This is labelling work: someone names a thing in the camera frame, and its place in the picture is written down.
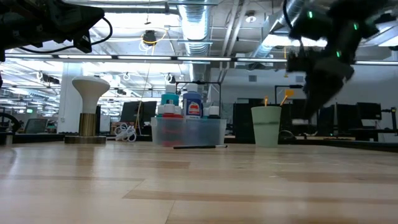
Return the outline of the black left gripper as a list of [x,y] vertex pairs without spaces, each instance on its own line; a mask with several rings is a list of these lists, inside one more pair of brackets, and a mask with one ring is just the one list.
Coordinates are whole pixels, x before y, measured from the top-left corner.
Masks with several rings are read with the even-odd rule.
[[84,53],[90,53],[89,29],[104,17],[100,7],[68,4],[63,1],[47,1],[48,14],[55,27],[73,46]]

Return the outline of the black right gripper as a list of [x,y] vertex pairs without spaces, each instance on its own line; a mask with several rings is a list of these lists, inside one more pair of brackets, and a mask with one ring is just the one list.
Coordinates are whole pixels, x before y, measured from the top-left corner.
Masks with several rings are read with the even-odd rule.
[[343,78],[349,80],[354,74],[354,68],[350,64],[313,49],[290,52],[287,57],[287,71],[326,76],[306,78],[303,89],[306,95],[303,111],[305,119],[311,118],[342,89]]

